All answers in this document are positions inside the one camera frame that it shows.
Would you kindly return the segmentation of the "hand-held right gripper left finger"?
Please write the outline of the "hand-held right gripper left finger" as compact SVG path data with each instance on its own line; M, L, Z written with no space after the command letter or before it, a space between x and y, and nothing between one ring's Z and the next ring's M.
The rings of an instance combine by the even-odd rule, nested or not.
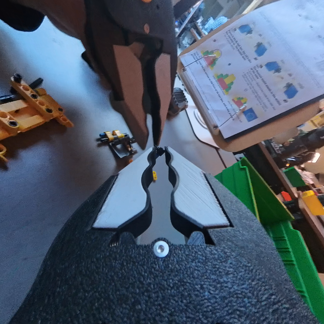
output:
M150 205L148 188L153 182L156 147L151 147L123 168L94 221L94 229L121 229L141 216Z

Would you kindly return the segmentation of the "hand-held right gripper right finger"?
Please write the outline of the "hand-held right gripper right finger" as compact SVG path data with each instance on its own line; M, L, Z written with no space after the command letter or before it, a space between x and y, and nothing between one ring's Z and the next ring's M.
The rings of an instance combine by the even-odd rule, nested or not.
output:
M206 174L171 147L165 147L174 227L185 229L187 224L199 229L229 227L230 222L221 208Z

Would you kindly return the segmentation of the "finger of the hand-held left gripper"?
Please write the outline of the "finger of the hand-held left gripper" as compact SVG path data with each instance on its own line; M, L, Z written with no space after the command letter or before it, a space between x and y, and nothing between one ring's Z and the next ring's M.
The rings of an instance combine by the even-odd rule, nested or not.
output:
M155 145L160 144L172 95L170 55L162 53L156 60L156 90L153 92L152 132Z
M148 142L147 113L143 107L144 80L140 59L142 45L113 45L111 82L115 99L121 101L121 114L141 149Z

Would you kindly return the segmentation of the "small black yellow block assembly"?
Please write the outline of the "small black yellow block assembly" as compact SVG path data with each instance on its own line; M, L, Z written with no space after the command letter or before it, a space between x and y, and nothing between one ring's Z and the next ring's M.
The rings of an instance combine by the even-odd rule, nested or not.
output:
M107 144L119 158L132 157L137 154L137 149L133 146L136 143L135 138L119 130L100 133L97 142Z

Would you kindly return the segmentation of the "grey desk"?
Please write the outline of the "grey desk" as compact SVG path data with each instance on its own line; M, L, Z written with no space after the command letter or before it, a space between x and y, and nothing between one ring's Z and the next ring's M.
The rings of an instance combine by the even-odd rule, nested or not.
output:
M59 230L71 214L111 175L124 167L99 133L128 132L110 105L109 92L81 58L80 41L45 18L31 33L1 22L1 95L19 73L43 88L65 110L74 127L56 120L1 140L1 323L8 323L33 284Z

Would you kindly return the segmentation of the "dark grey studded block shell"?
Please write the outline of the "dark grey studded block shell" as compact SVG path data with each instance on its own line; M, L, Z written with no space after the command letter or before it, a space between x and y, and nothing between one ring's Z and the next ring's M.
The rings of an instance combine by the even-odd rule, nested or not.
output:
M185 110L187 107L188 101L184 91L179 87L175 87L173 89L171 101L169 104L168 115L174 116L180 113L181 111Z

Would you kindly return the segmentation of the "small green storage bin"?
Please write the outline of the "small green storage bin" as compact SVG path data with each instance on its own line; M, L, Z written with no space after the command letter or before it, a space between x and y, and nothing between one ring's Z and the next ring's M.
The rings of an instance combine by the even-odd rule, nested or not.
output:
M289 167L283 171L291 185L295 188L304 187L306 183L304 182L301 174L299 173L298 169L295 167Z

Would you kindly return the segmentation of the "yellow storage bin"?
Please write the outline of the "yellow storage bin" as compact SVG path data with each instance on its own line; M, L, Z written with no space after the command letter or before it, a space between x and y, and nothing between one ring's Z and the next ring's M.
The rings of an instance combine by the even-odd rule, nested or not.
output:
M318 199L317 195L314 191L308 190L302 192L301 198L307 208L314 216L323 216L324 215L324 207L320 200Z

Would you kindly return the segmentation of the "yellow block frame assembly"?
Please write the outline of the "yellow block frame assembly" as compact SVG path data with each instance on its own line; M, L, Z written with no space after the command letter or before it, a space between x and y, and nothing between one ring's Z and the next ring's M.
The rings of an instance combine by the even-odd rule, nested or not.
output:
M42 78L27 84L18 73L10 78L10 94L0 100L0 140L17 136L51 120L71 128L64 108L41 87Z

